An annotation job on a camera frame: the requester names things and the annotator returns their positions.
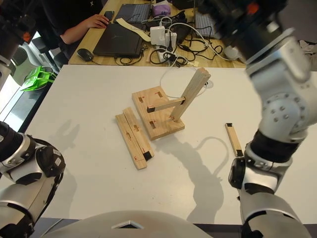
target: keyboard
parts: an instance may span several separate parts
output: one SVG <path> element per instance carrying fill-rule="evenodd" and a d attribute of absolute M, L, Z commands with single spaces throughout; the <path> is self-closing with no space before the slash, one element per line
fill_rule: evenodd
<path fill-rule="evenodd" d="M 131 14 L 132 17 L 128 22 L 137 23 L 147 20 L 149 18 L 150 9 L 151 7 L 149 4 L 135 4 L 133 13 Z"/>
<path fill-rule="evenodd" d="M 210 36 L 212 38 L 216 38 L 214 21 L 208 14 L 202 15 L 201 13 L 196 12 L 195 28 L 204 37 Z"/>

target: wooden stick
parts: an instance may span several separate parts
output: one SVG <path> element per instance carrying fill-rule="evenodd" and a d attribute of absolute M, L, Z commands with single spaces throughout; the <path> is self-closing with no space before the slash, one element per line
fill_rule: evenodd
<path fill-rule="evenodd" d="M 243 156 L 241 145 L 240 145 L 237 133 L 236 133 L 232 123 L 226 123 L 224 126 L 226 127 L 234 155 L 236 157 Z"/>
<path fill-rule="evenodd" d="M 133 111 L 131 108 L 126 108 L 123 110 L 123 114 L 125 118 L 127 119 L 129 126 L 137 140 L 137 143 L 141 149 L 141 152 L 145 158 L 145 160 L 149 160 L 154 156 L 154 152 L 150 146 L 149 141 L 147 140 L 147 137 L 145 136 L 142 128 L 140 127 Z"/>
<path fill-rule="evenodd" d="M 169 100 L 168 102 L 158 103 L 154 106 L 148 106 L 147 112 L 152 113 L 152 112 L 156 112 L 166 108 L 175 107 L 178 105 L 182 105 L 184 102 L 185 102 L 185 98 L 177 98 L 174 100 Z"/>
<path fill-rule="evenodd" d="M 118 123 L 119 129 L 122 133 L 123 139 L 129 149 L 132 160 L 135 167 L 138 170 L 144 169 L 147 167 L 147 162 L 145 161 L 143 154 L 140 150 L 140 147 L 135 139 L 133 132 L 128 124 L 127 119 L 124 114 L 116 115 L 115 119 Z"/>
<path fill-rule="evenodd" d="M 186 98 L 185 102 L 180 106 L 176 106 L 172 111 L 171 117 L 174 121 L 178 121 L 180 119 L 209 78 L 210 74 L 207 70 L 204 68 L 197 69 L 192 80 L 183 92 L 182 97 Z"/>

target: white cable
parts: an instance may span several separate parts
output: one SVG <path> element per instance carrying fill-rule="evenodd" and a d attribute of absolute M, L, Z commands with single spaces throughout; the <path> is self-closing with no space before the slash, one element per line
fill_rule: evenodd
<path fill-rule="evenodd" d="M 147 20 L 141 21 L 141 23 L 143 24 L 143 23 L 146 23 L 149 21 L 160 21 L 160 19 L 157 19 L 157 18 L 161 17 L 161 16 L 165 16 L 165 15 L 158 15 L 158 16 L 153 17 L 152 19 L 147 19 Z"/>
<path fill-rule="evenodd" d="M 165 16 L 165 17 L 162 17 L 160 22 L 159 22 L 159 26 L 162 26 L 162 23 L 163 23 L 163 19 L 169 19 L 170 20 L 170 23 L 173 24 L 173 20 L 172 18 L 168 17 L 168 16 Z"/>
<path fill-rule="evenodd" d="M 192 29 L 193 29 L 194 31 L 196 31 L 197 34 L 202 38 L 202 40 L 204 41 L 205 45 L 208 46 L 209 48 L 211 48 L 211 49 L 214 51 L 214 53 L 215 53 L 216 55 L 218 55 L 218 56 L 219 56 L 220 58 L 222 58 L 223 60 L 234 61 L 234 59 L 227 59 L 227 58 L 222 57 L 222 56 L 204 39 L 204 37 L 199 33 L 199 31 L 197 31 L 197 30 L 196 30 L 194 27 L 192 27 L 191 25 L 188 25 L 188 24 L 182 23 L 182 22 L 177 22 L 177 23 L 171 24 L 171 25 L 169 26 L 168 30 L 170 31 L 171 27 L 174 26 L 174 25 L 185 25 L 185 26 L 188 26 L 188 27 L 192 28 Z"/>
<path fill-rule="evenodd" d="M 176 61 L 178 60 L 178 58 L 179 57 L 182 57 L 182 56 L 178 56 L 178 55 L 176 55 L 176 54 L 174 54 L 175 56 L 176 56 L 176 60 L 173 62 L 173 64 L 171 65 L 171 66 L 169 66 L 168 67 L 168 69 L 164 72 L 164 74 L 161 76 L 161 78 L 159 79 L 159 85 L 160 85 L 160 87 L 162 87 L 162 79 L 164 78 L 164 76 L 167 74 L 167 72 L 169 72 L 172 68 L 173 68 L 173 66 L 174 66 L 174 64 L 176 63 Z M 189 64 L 189 65 L 191 65 L 191 67 L 196 71 L 197 69 L 194 67 L 194 66 L 192 66 L 192 64 L 185 58 L 185 57 L 182 57 L 182 58 L 184 58 L 185 60 L 186 60 L 186 62 Z M 204 85 L 204 91 L 202 91 L 201 93 L 199 93 L 199 94 L 197 94 L 197 96 L 195 97 L 195 98 L 197 98 L 198 96 L 200 96 L 200 95 L 202 95 L 203 93 L 205 93 L 206 92 L 206 90 L 207 90 L 207 86 L 206 85 Z M 179 97 L 173 97 L 173 96 L 169 96 L 169 95 L 167 95 L 169 98 L 179 98 Z"/>

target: computer mouse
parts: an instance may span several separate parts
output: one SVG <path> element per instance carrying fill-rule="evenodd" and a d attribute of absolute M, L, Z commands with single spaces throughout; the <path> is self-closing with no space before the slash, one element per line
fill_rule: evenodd
<path fill-rule="evenodd" d="M 91 53 L 88 49 L 79 49 L 77 51 L 77 55 L 86 62 L 92 61 L 94 58 L 93 53 Z"/>

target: wooden block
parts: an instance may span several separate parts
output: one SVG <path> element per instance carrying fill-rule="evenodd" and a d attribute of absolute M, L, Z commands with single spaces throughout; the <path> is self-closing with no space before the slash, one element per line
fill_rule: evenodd
<path fill-rule="evenodd" d="M 159 103 L 156 105 L 152 105 L 152 106 L 148 106 L 147 108 L 147 112 L 148 113 L 152 113 L 152 112 L 157 112 L 159 110 L 163 110 L 166 108 L 171 108 L 171 107 L 175 107 L 178 105 L 182 105 L 185 102 L 185 98 L 177 98 L 174 100 L 169 100 L 168 102 L 164 102 L 164 103 Z"/>
<path fill-rule="evenodd" d="M 147 112 L 148 105 L 168 102 L 168 97 L 160 86 L 133 93 L 132 99 L 150 140 L 158 139 L 185 128 L 182 120 L 172 120 L 170 114 L 173 108 L 167 108 L 153 113 Z"/>
<path fill-rule="evenodd" d="M 232 123 L 226 123 L 224 126 L 226 127 L 234 155 L 236 157 L 243 156 L 241 145 L 240 145 L 237 133 L 236 133 Z"/>
<path fill-rule="evenodd" d="M 209 78 L 210 74 L 204 68 L 199 68 L 196 70 L 196 73 L 194 74 L 192 80 L 189 82 L 185 91 L 183 92 L 182 97 L 186 99 L 185 102 L 180 106 L 176 106 L 171 113 L 174 121 L 180 120 L 180 117 L 186 111 L 188 106 L 192 103 L 194 98 L 197 96 L 197 94 L 203 88 Z"/>
<path fill-rule="evenodd" d="M 123 139 L 129 149 L 132 160 L 134 162 L 135 167 L 138 170 L 144 169 L 147 167 L 147 162 L 145 161 L 143 154 L 140 150 L 140 147 L 133 135 L 133 132 L 128 124 L 127 119 L 124 114 L 116 115 L 115 119 L 118 123 L 120 131 L 122 133 Z"/>
<path fill-rule="evenodd" d="M 132 111 L 131 108 L 126 108 L 123 110 L 123 114 L 125 118 L 127 119 L 129 126 L 133 132 L 133 135 L 135 136 L 137 143 L 141 149 L 141 152 L 145 158 L 145 160 L 149 160 L 154 156 L 153 149 L 150 146 L 150 143 L 145 136 L 142 128 L 139 126 L 139 123 Z"/>

